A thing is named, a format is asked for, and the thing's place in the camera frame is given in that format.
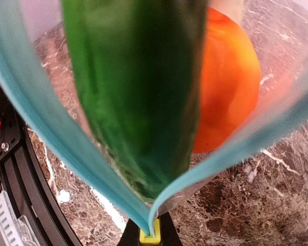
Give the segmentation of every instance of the black metal frame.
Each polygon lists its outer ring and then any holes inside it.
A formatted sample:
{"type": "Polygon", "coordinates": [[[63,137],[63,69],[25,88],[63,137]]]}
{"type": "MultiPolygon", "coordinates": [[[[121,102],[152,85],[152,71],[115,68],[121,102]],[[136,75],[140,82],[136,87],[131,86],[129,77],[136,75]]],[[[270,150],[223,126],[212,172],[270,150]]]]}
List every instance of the black metal frame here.
{"type": "MultiPolygon", "coordinates": [[[[27,217],[41,246],[82,246],[47,184],[26,124],[1,93],[0,120],[0,177],[17,218],[27,217]]],[[[160,220],[160,245],[182,246],[170,215],[160,220]]],[[[129,220],[118,246],[139,245],[139,228],[129,220]]]]}

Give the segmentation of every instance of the marble countertop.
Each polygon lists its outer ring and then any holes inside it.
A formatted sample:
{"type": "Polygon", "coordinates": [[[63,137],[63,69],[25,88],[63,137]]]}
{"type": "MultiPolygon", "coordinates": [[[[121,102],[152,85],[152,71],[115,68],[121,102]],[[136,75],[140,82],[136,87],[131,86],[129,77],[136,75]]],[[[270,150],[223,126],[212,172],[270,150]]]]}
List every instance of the marble countertop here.
{"type": "MultiPolygon", "coordinates": [[[[296,77],[308,65],[308,12],[287,0],[244,4],[242,26],[258,54],[265,95],[280,86],[286,71],[296,77]]],[[[89,134],[63,27],[45,33],[34,46],[62,105],[89,134]]],[[[83,245],[116,245],[127,217],[29,133],[51,190],[83,245]]],[[[308,124],[220,173],[171,216],[184,246],[308,245],[308,124]]]]}

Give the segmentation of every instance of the green vegetable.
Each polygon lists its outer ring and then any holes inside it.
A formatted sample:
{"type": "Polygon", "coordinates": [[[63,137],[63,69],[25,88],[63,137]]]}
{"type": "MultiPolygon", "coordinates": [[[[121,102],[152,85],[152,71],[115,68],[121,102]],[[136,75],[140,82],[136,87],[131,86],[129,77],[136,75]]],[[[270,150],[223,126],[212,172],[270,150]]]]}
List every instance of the green vegetable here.
{"type": "Polygon", "coordinates": [[[130,186],[152,201],[188,169],[207,1],[62,5],[76,88],[92,132],[108,145],[130,186]]]}

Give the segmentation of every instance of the screw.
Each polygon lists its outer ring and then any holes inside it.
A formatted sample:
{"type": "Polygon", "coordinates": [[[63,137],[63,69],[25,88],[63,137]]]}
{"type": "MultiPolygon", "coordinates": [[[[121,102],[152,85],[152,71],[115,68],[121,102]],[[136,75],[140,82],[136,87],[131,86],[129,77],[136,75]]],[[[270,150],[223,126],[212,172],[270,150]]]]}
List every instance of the screw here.
{"type": "Polygon", "coordinates": [[[9,144],[7,144],[6,142],[3,142],[1,144],[1,149],[4,151],[4,152],[7,152],[9,150],[9,144]]]}

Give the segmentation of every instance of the orange bell pepper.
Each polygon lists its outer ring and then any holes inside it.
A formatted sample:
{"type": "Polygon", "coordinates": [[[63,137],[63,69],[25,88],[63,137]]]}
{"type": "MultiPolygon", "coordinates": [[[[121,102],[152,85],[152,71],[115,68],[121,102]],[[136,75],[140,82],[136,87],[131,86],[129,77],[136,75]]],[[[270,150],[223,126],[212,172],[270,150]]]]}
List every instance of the orange bell pepper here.
{"type": "Polygon", "coordinates": [[[208,8],[200,81],[200,125],[193,153],[221,145],[256,107],[261,69],[246,32],[208,8]]]}

